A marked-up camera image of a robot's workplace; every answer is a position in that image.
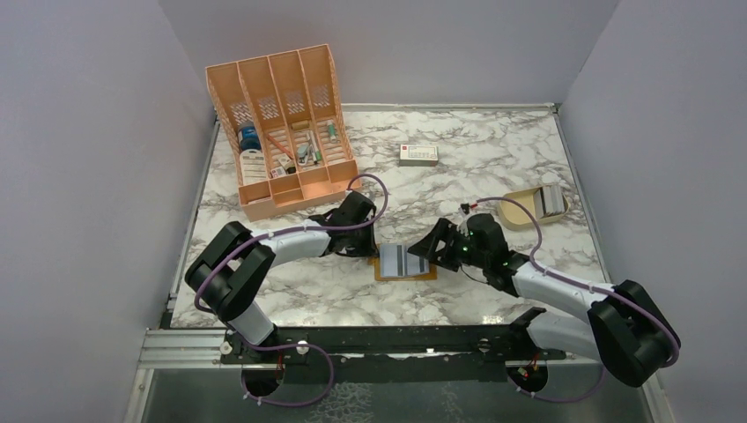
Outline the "yellow leather card holder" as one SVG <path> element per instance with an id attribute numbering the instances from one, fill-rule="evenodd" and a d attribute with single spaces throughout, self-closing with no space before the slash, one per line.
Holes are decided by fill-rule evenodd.
<path id="1" fill-rule="evenodd" d="M 407 243 L 382 243 L 378 245 L 378 256 L 371 257 L 373 277 L 376 281 L 435 280 L 436 266 L 408 251 Z"/>

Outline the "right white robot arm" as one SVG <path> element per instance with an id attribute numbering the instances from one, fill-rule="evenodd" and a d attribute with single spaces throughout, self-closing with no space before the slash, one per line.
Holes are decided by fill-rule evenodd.
<path id="1" fill-rule="evenodd" d="M 677 361 L 681 342 L 641 284 L 593 283 L 552 271 L 509 248 L 490 214 L 473 214 L 461 224 L 441 218 L 408 251 L 450 271 L 476 267 L 494 289 L 555 308 L 509 333 L 509 349 L 519 358 L 541 349 L 574 353 L 601 362 L 631 387 Z"/>

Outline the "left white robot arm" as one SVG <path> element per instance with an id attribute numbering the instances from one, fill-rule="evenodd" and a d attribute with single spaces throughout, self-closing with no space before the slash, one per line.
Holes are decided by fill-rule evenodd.
<path id="1" fill-rule="evenodd" d="M 255 301 L 269 270 L 332 254 L 375 256 L 375 213 L 374 202 L 353 191 L 337 208 L 311 216 L 296 231 L 252 232 L 238 221 L 229 222 L 188 267 L 184 281 L 198 302 L 244 338 L 243 349 L 251 359 L 269 360 L 277 350 L 276 326 Z"/>

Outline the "stack of grey cards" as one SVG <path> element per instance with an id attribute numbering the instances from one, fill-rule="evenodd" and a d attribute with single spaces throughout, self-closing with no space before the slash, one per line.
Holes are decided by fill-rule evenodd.
<path id="1" fill-rule="evenodd" d="M 557 184 L 545 185 L 537 189 L 532 199 L 537 219 L 558 216 L 567 210 L 562 188 Z"/>

